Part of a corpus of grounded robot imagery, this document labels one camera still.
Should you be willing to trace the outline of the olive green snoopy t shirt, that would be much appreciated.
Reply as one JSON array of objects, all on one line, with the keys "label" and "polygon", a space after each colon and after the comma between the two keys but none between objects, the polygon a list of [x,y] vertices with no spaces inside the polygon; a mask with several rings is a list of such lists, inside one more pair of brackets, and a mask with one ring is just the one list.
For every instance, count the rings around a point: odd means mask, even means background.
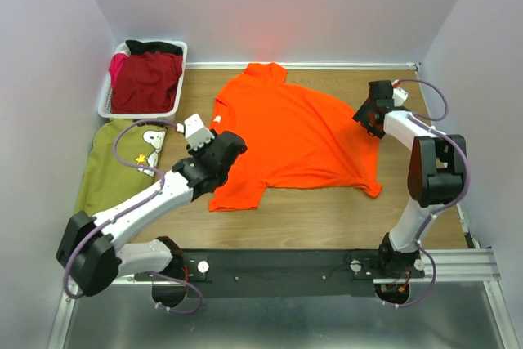
[{"label": "olive green snoopy t shirt", "polygon": [[153,184],[154,172],[163,148],[166,128],[158,125],[136,126],[120,139],[117,152],[133,168],[121,164],[113,154],[114,141],[132,124],[129,119],[114,119],[96,133],[87,158],[83,181],[74,212],[89,217],[112,208]]}]

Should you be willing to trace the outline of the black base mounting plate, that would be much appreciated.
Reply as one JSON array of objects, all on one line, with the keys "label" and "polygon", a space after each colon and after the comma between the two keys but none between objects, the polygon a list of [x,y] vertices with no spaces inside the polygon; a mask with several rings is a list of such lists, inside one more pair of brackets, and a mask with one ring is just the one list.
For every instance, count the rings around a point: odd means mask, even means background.
[{"label": "black base mounting plate", "polygon": [[184,277],[206,298],[372,297],[385,283],[420,279],[418,252],[384,261],[376,249],[187,249],[170,276]]}]

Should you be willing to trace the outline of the pink t shirt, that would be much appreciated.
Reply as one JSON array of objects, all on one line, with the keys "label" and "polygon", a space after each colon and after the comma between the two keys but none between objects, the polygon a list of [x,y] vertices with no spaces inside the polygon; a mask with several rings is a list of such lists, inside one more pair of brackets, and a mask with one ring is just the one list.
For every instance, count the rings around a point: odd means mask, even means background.
[{"label": "pink t shirt", "polygon": [[115,85],[116,80],[118,78],[118,74],[120,73],[123,64],[125,63],[127,58],[128,54],[126,52],[118,52],[112,56],[109,67],[111,87]]}]

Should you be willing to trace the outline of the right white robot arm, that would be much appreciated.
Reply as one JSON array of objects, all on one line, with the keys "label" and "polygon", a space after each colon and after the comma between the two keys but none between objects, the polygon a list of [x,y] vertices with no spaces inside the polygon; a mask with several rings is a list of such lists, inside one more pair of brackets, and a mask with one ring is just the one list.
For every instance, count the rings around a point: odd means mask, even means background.
[{"label": "right white robot arm", "polygon": [[402,82],[370,82],[368,98],[353,116],[369,135],[392,136],[410,151],[409,201],[404,212],[376,251],[353,255],[375,278],[401,273],[422,276],[422,240],[438,216],[464,197],[470,184],[464,137],[430,127],[421,121],[422,115],[404,107],[408,93],[400,87]]}]

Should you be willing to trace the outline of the aluminium frame rail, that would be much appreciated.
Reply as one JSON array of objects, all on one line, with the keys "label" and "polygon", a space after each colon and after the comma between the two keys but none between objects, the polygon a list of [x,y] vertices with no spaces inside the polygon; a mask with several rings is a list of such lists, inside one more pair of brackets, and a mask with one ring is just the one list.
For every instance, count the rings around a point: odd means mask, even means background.
[{"label": "aluminium frame rail", "polygon": [[[131,275],[153,273],[162,274],[174,256],[161,244],[131,244],[123,251],[111,257],[101,268],[95,267],[86,273],[70,272],[69,276],[82,288],[89,291],[88,285],[100,285],[103,289],[114,280]],[[374,283],[389,283],[393,280],[404,282],[408,279],[416,282],[429,280],[440,282],[499,281],[501,275],[494,252],[490,249],[431,249],[421,251],[407,267],[406,273],[400,273],[398,267],[391,272],[371,272],[364,266],[363,258],[357,257],[349,263],[349,270],[361,279],[372,279]]]}]

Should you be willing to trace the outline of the dark red t shirt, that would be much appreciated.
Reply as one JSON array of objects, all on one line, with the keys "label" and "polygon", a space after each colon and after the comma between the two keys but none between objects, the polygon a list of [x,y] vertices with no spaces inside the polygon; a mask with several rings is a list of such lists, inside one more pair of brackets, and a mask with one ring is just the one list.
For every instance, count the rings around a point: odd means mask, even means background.
[{"label": "dark red t shirt", "polygon": [[159,114],[175,103],[182,76],[182,56],[163,53],[130,55],[112,87],[114,114]]}]

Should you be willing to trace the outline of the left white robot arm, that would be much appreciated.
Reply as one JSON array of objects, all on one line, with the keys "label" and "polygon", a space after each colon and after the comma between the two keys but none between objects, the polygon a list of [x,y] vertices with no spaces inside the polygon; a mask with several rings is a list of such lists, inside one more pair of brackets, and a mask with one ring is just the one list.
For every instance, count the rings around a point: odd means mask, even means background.
[{"label": "left white robot arm", "polygon": [[85,212],[74,214],[56,252],[65,269],[63,285],[73,281],[80,296],[92,297],[121,275],[164,271],[174,257],[170,247],[160,240],[131,244],[131,239],[166,213],[223,186],[246,150],[245,141],[233,132],[214,134],[127,201],[92,217]]}]

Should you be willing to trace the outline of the black t shirt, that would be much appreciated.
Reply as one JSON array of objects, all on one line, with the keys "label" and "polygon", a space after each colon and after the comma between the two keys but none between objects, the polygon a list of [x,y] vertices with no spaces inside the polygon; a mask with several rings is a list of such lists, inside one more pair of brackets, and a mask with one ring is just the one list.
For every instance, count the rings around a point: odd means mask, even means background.
[{"label": "black t shirt", "polygon": [[182,56],[184,54],[182,47],[161,41],[141,42],[138,40],[126,40],[125,44],[131,55],[144,55],[145,53],[156,52],[176,56]]}]

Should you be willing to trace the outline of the orange t shirt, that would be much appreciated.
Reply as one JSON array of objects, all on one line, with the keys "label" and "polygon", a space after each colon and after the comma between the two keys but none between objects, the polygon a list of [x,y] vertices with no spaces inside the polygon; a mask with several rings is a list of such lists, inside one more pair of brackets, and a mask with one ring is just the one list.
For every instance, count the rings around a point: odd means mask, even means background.
[{"label": "orange t shirt", "polygon": [[267,188],[353,187],[376,198],[379,140],[345,102],[287,83],[276,63],[251,63],[217,94],[211,128],[233,132],[247,146],[208,208],[258,208]]}]

